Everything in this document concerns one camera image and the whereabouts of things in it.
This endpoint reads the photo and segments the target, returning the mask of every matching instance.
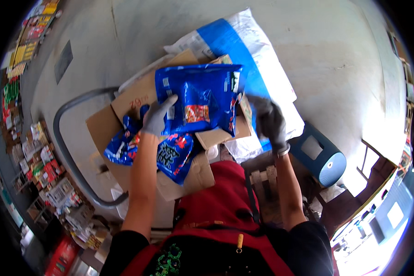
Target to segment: red apron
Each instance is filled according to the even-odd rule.
[[[259,229],[259,225],[251,217],[238,218],[236,215],[236,211],[239,209],[251,211],[245,186],[244,169],[234,162],[221,161],[211,164],[211,170],[215,177],[215,185],[181,198],[175,206],[175,211],[183,208],[185,214],[177,221],[173,233],[161,245],[165,244],[167,239],[178,235],[196,236],[237,245],[238,235],[243,234],[243,247],[247,246],[259,250],[275,275],[293,276],[291,270],[277,255],[265,235],[255,237],[236,229],[206,230],[196,228],[222,224],[249,231]],[[141,275],[160,248],[161,246],[154,245],[144,248],[130,262],[122,275]]]

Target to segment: glove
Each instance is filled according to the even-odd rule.
[[[256,110],[256,133],[258,137],[260,138],[263,135],[270,139],[274,154],[287,154],[290,145],[286,141],[286,123],[279,106],[268,98],[252,95],[248,95],[247,98]]]
[[[167,110],[175,104],[177,99],[178,95],[172,95],[161,105],[158,101],[153,102],[144,117],[141,132],[147,132],[159,138],[161,131],[164,130],[164,116],[166,115]]]

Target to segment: product box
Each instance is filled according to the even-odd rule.
[[[199,64],[191,50],[186,50],[175,58],[169,60],[162,67]],[[241,108],[237,111],[236,128],[237,136],[245,137],[251,135],[251,113],[250,121],[245,115],[249,109],[248,102],[243,97]],[[122,130],[122,119],[125,114],[139,119],[139,108],[144,104],[156,101],[155,71],[145,75],[131,86],[124,89],[109,106],[101,109],[86,120],[86,124],[94,143],[103,157],[107,168],[118,181],[123,191],[127,191],[130,185],[130,166],[118,165],[110,162],[104,156],[109,141]],[[204,149],[215,144],[231,139],[231,135],[221,129],[196,133]],[[184,195],[211,187],[215,184],[209,161],[205,152],[199,153],[192,161],[190,170],[182,186],[177,185],[162,172],[157,173],[157,187],[161,195],[171,201]]]

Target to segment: qr code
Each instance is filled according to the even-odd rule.
[[[175,107],[171,106],[169,110],[167,111],[167,119],[173,120],[175,118]]]
[[[169,86],[169,78],[162,79],[162,85],[164,85],[164,87]]]

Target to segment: strap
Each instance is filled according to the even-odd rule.
[[[253,212],[253,220],[255,223],[260,224],[259,220],[259,211],[256,208],[256,200],[253,193],[252,183],[250,182],[250,174],[247,170],[244,169],[245,174],[245,186],[247,187],[248,198],[250,199],[250,207],[252,208]]]

